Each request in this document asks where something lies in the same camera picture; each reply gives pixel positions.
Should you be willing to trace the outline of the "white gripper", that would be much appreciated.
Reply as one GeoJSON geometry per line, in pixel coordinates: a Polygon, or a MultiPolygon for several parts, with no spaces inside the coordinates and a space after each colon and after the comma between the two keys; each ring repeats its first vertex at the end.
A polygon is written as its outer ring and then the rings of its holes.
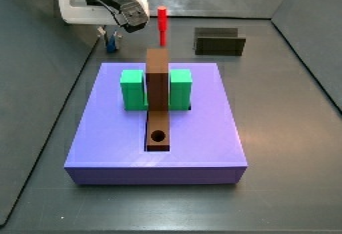
{"type": "MultiPolygon", "coordinates": [[[[150,16],[149,1],[137,0],[150,16]]],[[[63,20],[70,24],[116,25],[123,23],[123,17],[115,16],[118,11],[103,0],[58,0],[63,20]]],[[[107,32],[98,27],[99,36],[107,44],[107,32]]],[[[123,39],[119,31],[114,32],[115,41],[123,39]]]]}

